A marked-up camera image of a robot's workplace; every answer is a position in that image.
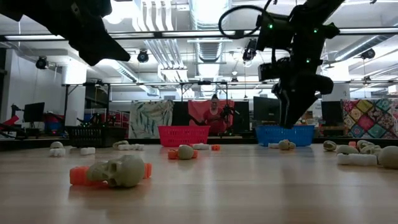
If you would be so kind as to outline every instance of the black basket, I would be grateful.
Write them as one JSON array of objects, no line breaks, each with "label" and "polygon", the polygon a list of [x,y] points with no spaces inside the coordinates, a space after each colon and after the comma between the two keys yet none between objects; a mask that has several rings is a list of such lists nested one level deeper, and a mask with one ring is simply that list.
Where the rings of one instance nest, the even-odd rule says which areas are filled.
[{"label": "black basket", "polygon": [[111,147],[126,135],[126,128],[67,126],[73,147]]}]

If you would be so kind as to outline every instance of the table surface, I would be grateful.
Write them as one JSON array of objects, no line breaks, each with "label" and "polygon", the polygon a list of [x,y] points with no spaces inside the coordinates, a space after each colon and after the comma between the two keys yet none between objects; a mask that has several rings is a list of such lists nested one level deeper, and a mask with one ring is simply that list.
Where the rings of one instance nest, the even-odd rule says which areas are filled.
[{"label": "table surface", "polygon": [[[123,154],[153,165],[132,189],[71,186],[69,169]],[[398,170],[337,166],[321,145],[224,145],[190,161],[167,148],[0,152],[0,223],[398,223]]]}]

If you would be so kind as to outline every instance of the orange toy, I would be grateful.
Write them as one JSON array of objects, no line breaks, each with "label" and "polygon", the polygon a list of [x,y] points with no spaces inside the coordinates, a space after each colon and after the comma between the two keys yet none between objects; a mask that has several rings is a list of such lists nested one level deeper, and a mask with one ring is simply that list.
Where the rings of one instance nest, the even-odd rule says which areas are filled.
[{"label": "orange toy", "polygon": [[[106,182],[93,182],[89,181],[86,177],[86,173],[90,167],[80,166],[70,169],[69,171],[69,181],[72,185],[78,186],[102,186],[106,185]],[[144,179],[151,177],[152,175],[152,164],[145,163],[145,174]]]},{"label": "orange toy", "polygon": [[354,142],[354,141],[350,141],[350,142],[348,143],[348,145],[349,145],[349,146],[353,146],[353,147],[356,148],[356,142]]},{"label": "orange toy", "polygon": [[211,145],[211,150],[212,151],[220,151],[221,150],[221,146],[220,145]]},{"label": "orange toy", "polygon": [[[178,159],[178,149],[177,150],[175,150],[175,149],[170,149],[168,152],[167,152],[167,157],[169,158],[169,159]],[[198,157],[198,151],[197,150],[193,150],[193,156],[192,156],[192,159],[196,159]]]}]

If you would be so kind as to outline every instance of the pink basket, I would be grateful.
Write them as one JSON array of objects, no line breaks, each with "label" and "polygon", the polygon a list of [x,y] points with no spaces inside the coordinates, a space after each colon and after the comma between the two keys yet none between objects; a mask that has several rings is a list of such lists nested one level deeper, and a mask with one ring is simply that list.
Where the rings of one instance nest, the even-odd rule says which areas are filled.
[{"label": "pink basket", "polygon": [[160,143],[165,147],[207,143],[210,126],[159,126]]}]

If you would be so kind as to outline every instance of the black cable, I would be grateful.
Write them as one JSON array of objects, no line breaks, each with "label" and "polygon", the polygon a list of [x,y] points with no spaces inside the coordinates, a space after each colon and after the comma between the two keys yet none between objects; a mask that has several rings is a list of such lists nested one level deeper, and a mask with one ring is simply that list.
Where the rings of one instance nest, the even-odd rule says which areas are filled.
[{"label": "black cable", "polygon": [[267,7],[268,7],[268,5],[269,5],[269,3],[270,3],[271,1],[272,1],[272,0],[268,0],[268,1],[267,1],[267,4],[266,4],[266,6],[264,7],[264,9],[261,8],[261,7],[258,7],[258,6],[248,6],[248,5],[245,5],[245,6],[236,6],[236,7],[232,8],[232,9],[227,10],[226,12],[224,12],[224,13],[221,15],[220,19],[218,20],[218,29],[220,30],[220,32],[222,33],[223,36],[225,36],[225,37],[227,37],[227,38],[229,38],[229,39],[233,39],[233,40],[242,39],[242,38],[244,38],[244,37],[248,37],[248,36],[252,35],[255,31],[257,31],[258,29],[260,29],[261,26],[256,26],[256,28],[254,28],[254,29],[253,29],[252,31],[250,31],[248,34],[227,35],[227,34],[224,32],[223,28],[222,28],[222,23],[223,23],[224,18],[225,18],[226,16],[228,16],[229,14],[231,14],[232,12],[235,12],[235,11],[238,11],[238,10],[241,10],[241,9],[254,9],[254,10],[257,10],[257,11],[259,11],[259,12],[262,12],[262,16],[268,17],[268,19],[271,21],[271,23],[273,23],[273,22],[274,22],[274,18],[272,18],[272,16],[266,11],[266,9],[267,9]]}]

